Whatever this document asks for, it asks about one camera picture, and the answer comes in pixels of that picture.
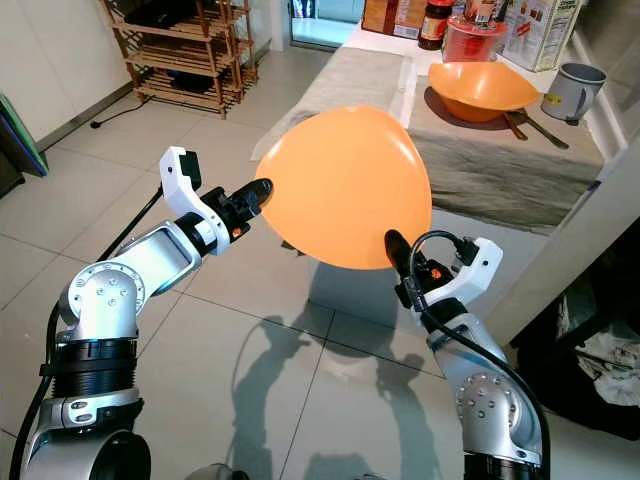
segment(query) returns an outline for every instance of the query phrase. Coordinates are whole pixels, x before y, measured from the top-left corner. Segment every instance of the orange bowl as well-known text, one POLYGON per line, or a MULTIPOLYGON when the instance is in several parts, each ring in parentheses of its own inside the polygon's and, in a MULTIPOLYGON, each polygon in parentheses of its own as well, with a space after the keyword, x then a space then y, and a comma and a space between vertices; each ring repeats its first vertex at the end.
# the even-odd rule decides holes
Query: orange bowl
POLYGON ((538 91, 501 62, 436 63, 429 82, 451 115, 467 122, 489 122, 526 107, 538 91))

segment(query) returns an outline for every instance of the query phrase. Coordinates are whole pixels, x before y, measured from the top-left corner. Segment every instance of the power cord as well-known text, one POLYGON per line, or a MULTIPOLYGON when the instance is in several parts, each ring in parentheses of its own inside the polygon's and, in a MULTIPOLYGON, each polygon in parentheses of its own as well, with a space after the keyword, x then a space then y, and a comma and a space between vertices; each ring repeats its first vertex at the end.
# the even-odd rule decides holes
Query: power cord
MULTIPOLYGON (((461 240, 455 235, 453 235, 452 233, 446 232, 444 230, 433 230, 431 232, 427 232, 421 235, 420 237, 418 237, 418 239, 413 243, 413 246, 411 247, 411 253, 409 254, 409 271, 410 271, 411 278, 414 282, 414 285, 420 285, 419 279, 415 274, 415 263, 416 263, 415 257, 417 255, 417 252, 421 249, 422 245, 428 239, 433 237, 442 237, 450 240, 455 245, 456 251, 460 256, 463 255, 463 253, 461 253, 461 249, 466 248, 465 240, 461 240)), ((422 302, 424 303, 424 297, 422 295, 420 297, 422 299, 422 302)), ((493 363, 494 365, 502 369, 504 373, 506 373, 514 381, 514 383, 516 383, 522 389, 524 394, 529 398, 529 401, 531 402, 531 405, 533 406, 533 409, 535 410, 536 415, 538 416, 538 421, 540 422, 540 431, 541 431, 541 437, 542 437, 541 438, 542 461, 541 461, 540 469, 542 471, 542 478, 545 480, 550 480, 551 478, 551 436, 549 433, 549 423, 547 422, 547 418, 544 414, 542 405, 538 401, 536 394, 533 392, 531 387, 527 385, 527 383, 522 379, 522 377, 518 375, 518 373, 507 362, 495 356, 493 353, 481 347, 474 341, 468 339, 463 335, 460 335, 458 332, 443 325, 442 322, 440 322, 440 320, 438 320, 434 315, 432 315, 428 310, 426 310, 426 304, 420 305, 418 307, 422 307, 421 308, 422 311, 420 314, 421 317, 425 317, 429 322, 431 322, 435 326, 437 330, 440 330, 445 335, 451 337, 455 341, 467 347, 469 350, 472 350, 473 352, 477 353, 481 357, 484 357, 485 359, 487 359, 488 361, 490 361, 491 363, 493 363)))
MULTIPOLYGON (((153 194, 151 199, 147 202, 147 204, 142 207, 142 209, 136 214, 135 217, 129 222, 129 224, 120 232, 120 234, 116 237, 116 239, 111 242, 111 244, 102 252, 102 255, 98 257, 98 262, 104 261, 114 250, 120 245, 122 240, 131 233, 131 230, 135 228, 135 226, 142 220, 142 218, 151 210, 151 207, 158 201, 158 199, 162 197, 162 185, 158 187, 158 190, 153 194)), ((46 334, 46 347, 45 347, 45 365, 52 365, 55 358, 56 352, 56 330, 58 327, 58 315, 60 313, 60 307, 58 302, 53 306, 51 313, 49 315, 49 321, 47 322, 47 334, 46 334)), ((47 390, 51 385, 52 377, 43 376, 40 380, 40 385, 38 385, 38 389, 33 395, 33 399, 29 404, 29 408, 22 419, 22 424, 20 425, 20 430, 18 431, 18 436, 16 437, 16 442, 13 447, 13 453, 11 455, 11 468, 9 471, 9 480, 20 480, 20 473, 22 470, 22 459, 24 457, 24 449, 27 445, 27 438, 29 437, 29 431, 31 430, 31 425, 33 425, 33 421, 35 420, 36 414, 38 413, 38 409, 44 400, 45 395, 47 394, 47 390)))
POLYGON ((130 109, 128 109, 128 110, 123 110, 122 112, 119 112, 119 113, 116 113, 116 114, 114 114, 114 115, 111 115, 110 117, 107 117, 107 118, 105 118, 105 119, 104 119, 104 120, 102 120, 102 121, 94 120, 93 122, 91 122, 91 123, 89 124, 89 126, 90 126, 91 128, 93 128, 93 129, 95 129, 95 128, 100 128, 100 127, 102 126, 102 124, 103 124, 103 123, 107 123, 109 120, 113 120, 114 118, 119 117, 120 115, 124 115, 125 113, 133 112, 133 111, 135 111, 135 110, 138 110, 139 108, 142 108, 142 107, 143 107, 143 106, 144 106, 144 105, 145 105, 149 100, 151 100, 152 98, 153 98, 153 96, 147 97, 147 98, 145 99, 145 101, 144 101, 144 102, 142 102, 142 103, 141 103, 140 105, 138 105, 137 107, 133 107, 133 108, 130 108, 130 109))

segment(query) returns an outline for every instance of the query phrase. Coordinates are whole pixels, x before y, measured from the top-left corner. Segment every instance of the doorway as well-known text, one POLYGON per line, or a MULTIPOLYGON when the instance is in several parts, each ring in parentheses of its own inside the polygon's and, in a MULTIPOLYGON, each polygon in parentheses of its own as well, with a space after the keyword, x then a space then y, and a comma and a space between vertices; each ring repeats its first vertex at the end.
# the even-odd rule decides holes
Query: doorway
POLYGON ((291 44, 335 49, 356 28, 365 0, 289 0, 291 44))

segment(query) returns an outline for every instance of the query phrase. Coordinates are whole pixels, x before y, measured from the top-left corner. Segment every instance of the gray mug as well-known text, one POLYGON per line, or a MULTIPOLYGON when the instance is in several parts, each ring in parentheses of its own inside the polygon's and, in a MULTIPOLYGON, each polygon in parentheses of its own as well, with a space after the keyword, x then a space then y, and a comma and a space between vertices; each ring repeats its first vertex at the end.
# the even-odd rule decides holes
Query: gray mug
POLYGON ((577 123, 589 110, 607 75, 590 65, 565 63, 560 67, 542 101, 542 110, 552 117, 577 123))

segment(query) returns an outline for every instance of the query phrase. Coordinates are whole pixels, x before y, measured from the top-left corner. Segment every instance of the wooden shoe rack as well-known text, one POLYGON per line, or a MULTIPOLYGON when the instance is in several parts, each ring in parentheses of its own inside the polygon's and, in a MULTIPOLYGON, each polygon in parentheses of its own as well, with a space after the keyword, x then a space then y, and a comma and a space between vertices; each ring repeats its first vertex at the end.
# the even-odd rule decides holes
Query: wooden shoe rack
POLYGON ((168 28, 125 21, 119 0, 100 0, 140 101, 161 100, 211 110, 225 118, 257 79, 249 0, 195 2, 194 15, 168 28), (198 91, 176 84, 178 72, 205 78, 198 91))

